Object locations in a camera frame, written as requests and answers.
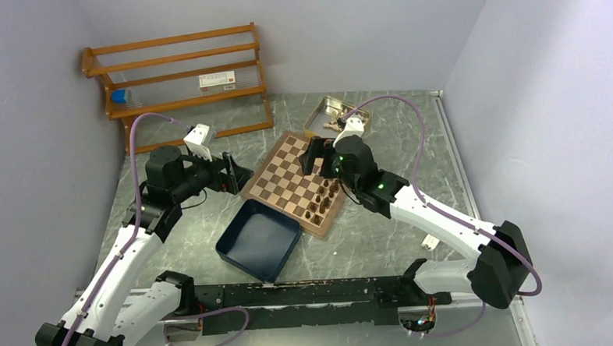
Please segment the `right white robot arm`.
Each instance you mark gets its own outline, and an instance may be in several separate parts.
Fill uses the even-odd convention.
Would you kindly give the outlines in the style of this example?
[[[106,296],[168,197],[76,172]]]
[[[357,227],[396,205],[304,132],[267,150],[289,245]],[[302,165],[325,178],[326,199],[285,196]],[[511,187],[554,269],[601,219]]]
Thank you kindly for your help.
[[[496,309],[507,309],[528,276],[537,277],[523,232],[505,221],[500,225],[465,215],[438,202],[393,172],[381,170],[372,149],[358,135],[340,140],[315,136],[299,156],[304,175],[335,178],[363,208],[419,228],[447,244],[463,258],[426,260],[402,282],[404,299],[422,303],[444,292],[472,293]]]

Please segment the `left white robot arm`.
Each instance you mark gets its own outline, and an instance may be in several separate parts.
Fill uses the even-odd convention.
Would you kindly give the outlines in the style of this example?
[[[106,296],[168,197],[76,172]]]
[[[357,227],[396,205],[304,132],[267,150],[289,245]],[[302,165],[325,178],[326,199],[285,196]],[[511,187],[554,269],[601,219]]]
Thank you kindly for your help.
[[[200,312],[193,278],[175,271],[160,274],[130,306],[125,301],[182,216],[182,202],[205,189],[236,195],[253,171],[226,152],[201,157],[161,146],[151,151],[145,172],[99,271],[58,323],[39,328],[37,346],[136,346],[166,316]]]

